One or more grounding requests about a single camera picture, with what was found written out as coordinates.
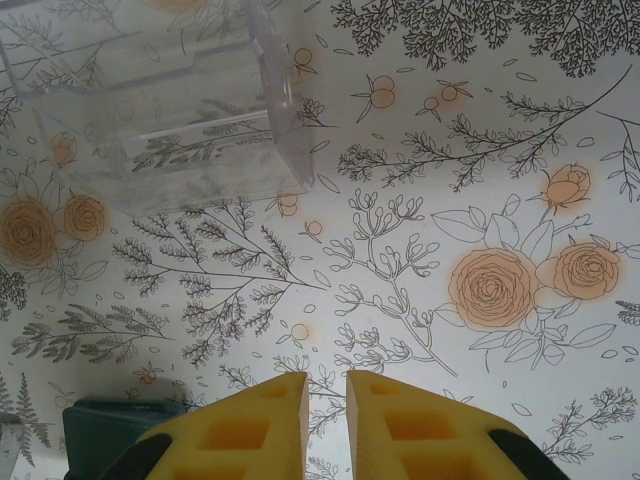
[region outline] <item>clear plastic container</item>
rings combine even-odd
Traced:
[[[74,191],[133,216],[312,183],[277,0],[0,3],[2,57]]]

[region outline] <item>floral wallpaper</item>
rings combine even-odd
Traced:
[[[176,41],[244,28],[222,0],[142,1]],[[70,53],[64,22],[119,32],[124,3],[7,20],[34,88],[73,82],[40,58]],[[313,137],[305,195],[130,219],[57,182],[82,139],[43,139],[0,74],[0,409],[27,427],[12,480],[63,478],[61,412],[83,396],[196,409],[300,370],[306,477],[346,480],[353,368],[505,417],[571,478],[639,479],[638,2],[266,4]],[[102,74],[101,45],[82,52],[75,75]],[[199,161],[174,140],[135,171]]]

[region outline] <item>transparent plastic box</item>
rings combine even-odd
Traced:
[[[298,194],[313,171],[277,3],[9,0],[1,54],[74,192],[133,216]]]

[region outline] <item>floral pattern background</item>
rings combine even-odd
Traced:
[[[243,28],[220,0],[149,3],[178,37]],[[346,480],[350,368],[501,415],[572,478],[640,478],[638,2],[267,3],[313,135],[306,195],[131,220],[58,184],[79,139],[44,141],[1,73],[14,479],[63,478],[83,396],[195,409],[304,370],[307,479]],[[56,5],[118,31],[118,1]],[[65,32],[14,21],[65,54]],[[26,63],[36,87],[71,81]]]

